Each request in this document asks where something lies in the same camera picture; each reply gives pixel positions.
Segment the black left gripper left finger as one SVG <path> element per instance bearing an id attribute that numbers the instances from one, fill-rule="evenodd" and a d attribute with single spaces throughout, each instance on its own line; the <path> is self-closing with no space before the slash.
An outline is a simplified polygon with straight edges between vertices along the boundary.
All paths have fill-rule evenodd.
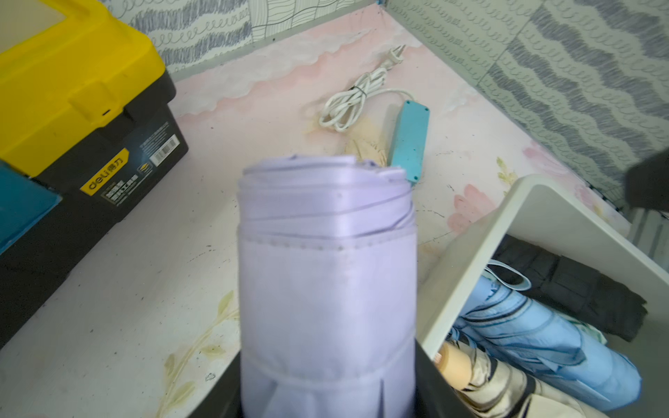
<path id="1" fill-rule="evenodd" d="M 189 418 L 242 418 L 240 357 L 241 352 L 235 355 Z"/>

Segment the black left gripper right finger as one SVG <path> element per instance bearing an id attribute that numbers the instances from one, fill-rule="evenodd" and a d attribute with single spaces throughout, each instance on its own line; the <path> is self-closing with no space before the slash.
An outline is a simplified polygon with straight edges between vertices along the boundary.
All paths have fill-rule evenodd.
<path id="1" fill-rule="evenodd" d="M 456 392 L 444 380 L 418 341 L 416 348 L 416 394 L 414 417 L 471 418 L 473 416 Z"/>

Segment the small beige umbrella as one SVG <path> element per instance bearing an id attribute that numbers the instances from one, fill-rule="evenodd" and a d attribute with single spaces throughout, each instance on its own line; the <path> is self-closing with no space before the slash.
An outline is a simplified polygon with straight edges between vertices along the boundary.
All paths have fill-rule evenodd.
<path id="1" fill-rule="evenodd" d="M 575 417 L 605 414 L 478 348 L 445 342 L 435 366 L 477 417 Z"/>

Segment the small pale blue umbrella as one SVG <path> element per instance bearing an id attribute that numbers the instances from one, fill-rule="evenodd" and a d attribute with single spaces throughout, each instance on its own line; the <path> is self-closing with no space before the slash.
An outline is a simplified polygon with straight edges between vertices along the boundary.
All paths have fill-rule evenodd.
<path id="1" fill-rule="evenodd" d="M 479 348 L 602 412 L 639 399 L 622 354 L 526 295 L 531 282 L 500 261 L 484 268 L 447 338 Z"/>

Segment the black umbrella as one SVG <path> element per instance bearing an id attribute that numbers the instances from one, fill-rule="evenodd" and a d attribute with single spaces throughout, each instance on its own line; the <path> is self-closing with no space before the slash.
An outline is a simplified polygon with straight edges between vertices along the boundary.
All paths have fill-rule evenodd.
<path id="1" fill-rule="evenodd" d="M 603 333 L 630 342 L 646 318 L 646 300 L 629 287 L 542 247 L 506 235 L 492 259 L 500 279 L 513 283 L 522 273 L 531 283 L 526 295 Z"/>

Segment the lavender umbrella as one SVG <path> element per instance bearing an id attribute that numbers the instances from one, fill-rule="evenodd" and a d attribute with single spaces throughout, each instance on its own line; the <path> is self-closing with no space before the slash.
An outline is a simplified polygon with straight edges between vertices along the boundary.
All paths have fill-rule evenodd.
<path id="1" fill-rule="evenodd" d="M 247 417 L 409 417 L 417 232 L 404 170 L 272 158 L 239 182 Z"/>

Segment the white plastic storage box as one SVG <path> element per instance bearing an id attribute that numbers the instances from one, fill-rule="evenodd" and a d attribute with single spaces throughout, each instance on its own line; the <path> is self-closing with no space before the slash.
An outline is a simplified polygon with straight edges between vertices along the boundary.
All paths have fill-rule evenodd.
<path id="1" fill-rule="evenodd" d="M 668 273 L 554 181 L 519 179 L 500 207 L 446 247 L 418 288 L 416 339 L 434 356 L 505 235 L 561 254 L 629 287 L 647 302 L 637 337 L 610 346 L 639 369 L 641 396 L 613 417 L 668 415 Z"/>

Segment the mint green umbrella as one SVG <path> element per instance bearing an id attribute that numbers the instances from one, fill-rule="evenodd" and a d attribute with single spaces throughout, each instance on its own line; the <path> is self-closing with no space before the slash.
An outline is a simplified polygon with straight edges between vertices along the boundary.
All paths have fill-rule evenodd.
<path id="1" fill-rule="evenodd" d="M 562 313 L 557 311 L 556 309 L 552 310 L 556 315 L 559 317 L 563 318 L 564 320 L 567 320 L 570 322 L 573 326 L 575 326 L 577 329 L 581 330 L 583 333 L 590 335 L 594 340 L 598 341 L 602 345 L 607 345 L 608 339 L 606 338 L 605 334 L 602 333 L 599 329 L 596 327 L 592 326 L 589 323 L 583 322 L 582 320 L 578 320 L 571 315 L 567 315 L 566 313 Z"/>

